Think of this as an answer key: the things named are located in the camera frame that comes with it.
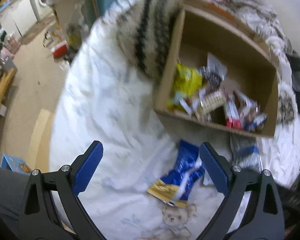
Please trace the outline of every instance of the floor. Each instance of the floor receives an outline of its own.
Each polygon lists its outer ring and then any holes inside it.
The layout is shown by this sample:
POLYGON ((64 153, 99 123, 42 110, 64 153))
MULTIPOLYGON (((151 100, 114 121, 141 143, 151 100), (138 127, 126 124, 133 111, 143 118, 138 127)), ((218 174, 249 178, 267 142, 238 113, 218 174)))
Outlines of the floor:
MULTIPOLYGON (((266 0, 276 10, 285 34, 300 55, 300 0, 266 0)), ((2 153, 27 160, 31 134, 41 108, 53 112, 58 103, 66 72, 42 46, 44 31, 22 46, 14 62, 18 68, 12 102, 4 121, 2 153)))
POLYGON ((55 63, 51 52, 42 46, 42 31, 30 44, 20 48, 14 63, 18 68, 11 89, 11 102, 1 134, 2 153, 28 158, 28 147, 42 108, 54 112, 66 71, 55 63))

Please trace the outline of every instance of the blue gripper pad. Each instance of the blue gripper pad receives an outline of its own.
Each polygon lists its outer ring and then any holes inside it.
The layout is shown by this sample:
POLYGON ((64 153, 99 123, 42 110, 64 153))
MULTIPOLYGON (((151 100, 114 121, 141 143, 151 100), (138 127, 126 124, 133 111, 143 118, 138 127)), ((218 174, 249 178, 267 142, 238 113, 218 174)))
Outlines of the blue gripper pad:
POLYGON ((73 164, 80 163, 80 167, 75 168, 74 182, 72 191, 78 196, 80 192, 84 192, 96 171, 103 157, 103 145, 98 141, 94 141, 83 155, 79 155, 73 164))
POLYGON ((215 152, 210 143, 202 143, 199 148, 199 156, 217 191, 226 197, 230 192, 229 177, 220 166, 220 163, 213 156, 212 151, 215 152))

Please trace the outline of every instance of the yellow snack bag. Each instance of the yellow snack bag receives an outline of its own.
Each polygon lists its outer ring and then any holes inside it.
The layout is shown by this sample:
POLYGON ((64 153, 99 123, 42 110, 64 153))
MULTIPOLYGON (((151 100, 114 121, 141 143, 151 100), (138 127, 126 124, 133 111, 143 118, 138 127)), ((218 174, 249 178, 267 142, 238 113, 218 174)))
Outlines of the yellow snack bag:
POLYGON ((177 73, 173 82, 172 98, 168 102, 168 109, 185 111, 180 105, 180 99, 190 97, 202 85, 202 75, 196 68, 177 63, 177 73))

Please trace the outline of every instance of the crumpled blanket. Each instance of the crumpled blanket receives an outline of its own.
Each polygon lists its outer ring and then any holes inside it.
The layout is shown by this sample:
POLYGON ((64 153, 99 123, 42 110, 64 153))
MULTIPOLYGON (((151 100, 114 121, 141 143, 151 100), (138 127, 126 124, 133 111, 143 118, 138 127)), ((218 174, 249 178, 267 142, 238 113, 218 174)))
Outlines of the crumpled blanket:
POLYGON ((244 22, 265 40, 271 51, 278 58, 279 107, 277 123, 290 123, 297 115, 297 103, 292 92, 290 63, 286 53, 292 53, 290 40, 284 35, 277 13, 264 0, 204 0, 214 3, 244 22))

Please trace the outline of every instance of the white cabinet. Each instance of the white cabinet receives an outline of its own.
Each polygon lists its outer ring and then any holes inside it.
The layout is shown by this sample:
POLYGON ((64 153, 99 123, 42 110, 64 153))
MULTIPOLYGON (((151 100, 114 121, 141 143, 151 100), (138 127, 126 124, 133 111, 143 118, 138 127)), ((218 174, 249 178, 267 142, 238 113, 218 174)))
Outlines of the white cabinet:
POLYGON ((7 34, 20 39, 37 22, 30 0, 13 0, 0 12, 0 24, 7 34))

